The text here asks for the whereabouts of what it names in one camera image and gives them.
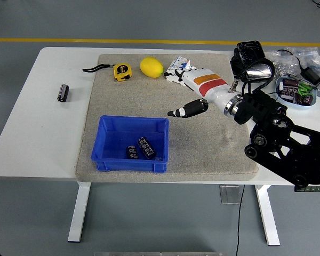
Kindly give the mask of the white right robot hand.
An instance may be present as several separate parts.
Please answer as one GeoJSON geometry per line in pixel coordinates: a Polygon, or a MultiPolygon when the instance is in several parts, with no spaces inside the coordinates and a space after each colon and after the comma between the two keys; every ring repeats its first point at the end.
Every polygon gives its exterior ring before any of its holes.
{"type": "Polygon", "coordinates": [[[241,101],[239,92],[229,92],[230,86],[213,71],[202,69],[171,69],[164,73],[170,82],[177,82],[194,91],[199,98],[176,110],[168,116],[188,118],[207,111],[209,104],[215,104],[226,116],[231,116],[231,108],[241,101]]]}

